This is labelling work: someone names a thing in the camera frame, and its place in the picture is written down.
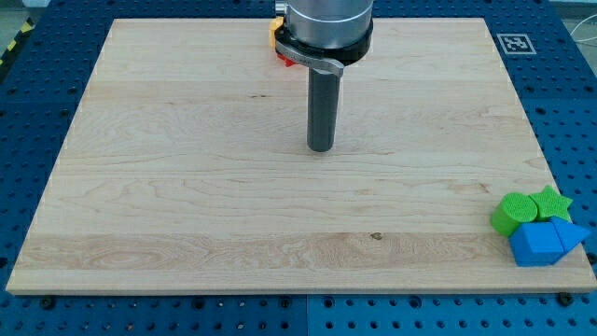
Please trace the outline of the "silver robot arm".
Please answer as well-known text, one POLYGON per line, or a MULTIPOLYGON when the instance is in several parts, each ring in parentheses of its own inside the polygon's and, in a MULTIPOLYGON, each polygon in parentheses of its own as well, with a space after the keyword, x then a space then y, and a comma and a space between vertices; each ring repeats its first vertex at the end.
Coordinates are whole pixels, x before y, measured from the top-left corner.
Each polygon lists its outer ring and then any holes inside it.
POLYGON ((284 37, 318 49, 344 49, 368 35, 372 0, 287 0, 284 37))

